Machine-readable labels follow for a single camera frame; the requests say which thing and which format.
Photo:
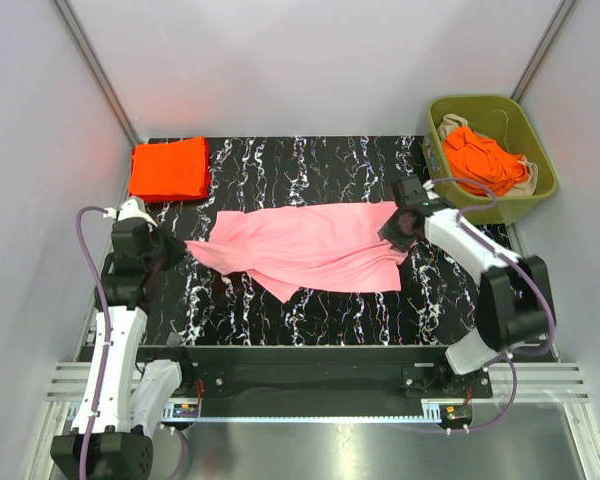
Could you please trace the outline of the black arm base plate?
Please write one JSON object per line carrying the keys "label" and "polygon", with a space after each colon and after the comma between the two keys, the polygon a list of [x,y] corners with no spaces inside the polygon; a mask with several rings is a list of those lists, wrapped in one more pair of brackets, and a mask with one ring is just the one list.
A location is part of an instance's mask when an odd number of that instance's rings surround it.
{"label": "black arm base plate", "polygon": [[174,360],[184,382],[201,380],[220,398],[251,388],[370,390],[416,399],[490,399],[489,375],[456,375],[436,346],[142,346],[137,360]]}

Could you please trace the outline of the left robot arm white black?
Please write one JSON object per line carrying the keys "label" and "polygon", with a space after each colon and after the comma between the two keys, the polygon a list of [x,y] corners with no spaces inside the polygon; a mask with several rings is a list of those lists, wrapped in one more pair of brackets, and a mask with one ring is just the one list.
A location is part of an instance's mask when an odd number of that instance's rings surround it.
{"label": "left robot arm white black", "polygon": [[182,362],[149,362],[139,385],[132,379],[153,289],[160,273],[184,255],[183,243],[143,217],[120,217],[112,250],[96,280],[96,340],[85,391],[67,434],[54,437],[51,458],[69,479],[146,479],[153,434],[171,395],[195,386]]}

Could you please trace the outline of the pink t shirt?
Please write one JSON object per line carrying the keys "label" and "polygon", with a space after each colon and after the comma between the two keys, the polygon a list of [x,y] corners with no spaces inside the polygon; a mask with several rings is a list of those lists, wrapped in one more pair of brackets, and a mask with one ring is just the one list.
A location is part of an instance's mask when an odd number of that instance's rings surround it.
{"label": "pink t shirt", "polygon": [[390,202],[221,211],[209,238],[187,248],[222,275],[249,274],[282,303],[300,288],[398,292],[406,255],[379,236],[395,211]]}

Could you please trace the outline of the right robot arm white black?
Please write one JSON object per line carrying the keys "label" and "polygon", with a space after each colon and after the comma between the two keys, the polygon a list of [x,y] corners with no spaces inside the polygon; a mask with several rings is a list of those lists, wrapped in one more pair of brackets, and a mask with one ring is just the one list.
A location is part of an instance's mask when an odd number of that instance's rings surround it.
{"label": "right robot arm white black", "polygon": [[[437,183],[479,187],[490,204],[454,207],[433,191]],[[485,236],[466,218],[495,207],[497,195],[468,178],[438,178],[425,183],[404,176],[392,186],[396,211],[379,230],[392,248],[406,253],[417,239],[444,250],[473,278],[478,289],[474,327],[444,353],[445,365],[434,371],[434,384],[456,396],[470,383],[471,373],[517,353],[542,356],[551,351],[556,320],[546,263],[522,257]]]}

